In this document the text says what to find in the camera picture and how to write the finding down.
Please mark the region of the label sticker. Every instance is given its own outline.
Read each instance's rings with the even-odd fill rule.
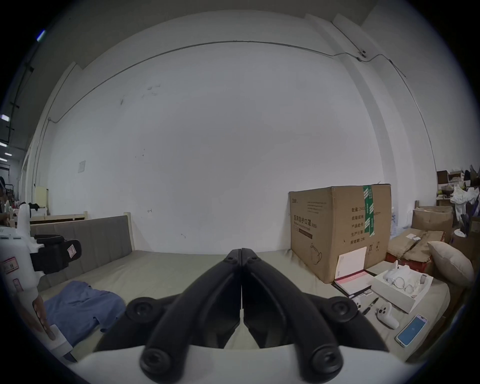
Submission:
[[[68,247],[67,251],[68,251],[68,254],[70,255],[70,258],[74,257],[75,254],[77,253],[73,244],[70,247]]]
[[[1,268],[3,270],[3,273],[6,275],[13,271],[16,271],[18,269],[17,259],[15,259],[14,257],[11,257],[10,259],[5,260],[1,264]]]
[[[19,279],[13,279],[13,285],[15,285],[15,289],[17,290],[17,292],[23,292],[24,291],[24,289],[22,288],[22,284],[20,284]]]
[[[375,235],[375,228],[373,226],[373,192],[371,185],[363,186],[363,199],[365,200],[365,230],[364,233],[369,233],[370,237]]]

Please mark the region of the gray headboard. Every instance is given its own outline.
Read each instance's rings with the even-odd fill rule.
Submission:
[[[66,240],[79,240],[82,246],[82,256],[78,260],[71,262],[67,268],[59,272],[42,276],[38,284],[39,291],[77,277],[132,252],[126,215],[37,224],[31,226],[30,233],[31,236],[36,234],[62,235]]]

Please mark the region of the phone screen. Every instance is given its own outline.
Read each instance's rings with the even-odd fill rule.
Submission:
[[[426,319],[415,316],[413,321],[397,336],[397,339],[400,340],[404,345],[408,345],[414,339],[416,335],[421,331],[427,322]]]

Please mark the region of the green tape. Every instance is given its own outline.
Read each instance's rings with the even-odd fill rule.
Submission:
[[[373,227],[373,193],[371,185],[363,186],[363,199],[365,200],[365,233],[369,233],[370,237],[375,234]]]

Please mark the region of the smartphone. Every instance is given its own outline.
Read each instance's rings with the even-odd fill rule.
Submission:
[[[420,333],[426,323],[427,319],[425,319],[423,316],[415,316],[412,321],[402,329],[402,332],[395,337],[395,341],[403,348],[407,347]]]

